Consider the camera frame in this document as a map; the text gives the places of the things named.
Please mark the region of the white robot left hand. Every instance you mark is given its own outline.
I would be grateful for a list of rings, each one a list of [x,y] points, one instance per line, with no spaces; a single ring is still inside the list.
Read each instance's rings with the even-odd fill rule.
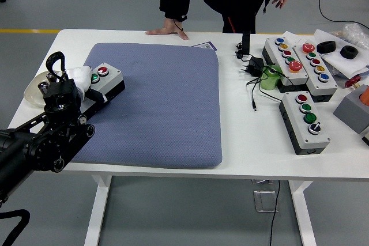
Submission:
[[[85,98],[97,103],[106,103],[108,101],[104,94],[91,88],[92,69],[89,66],[67,69],[66,74],[69,79],[74,80],[82,102]]]

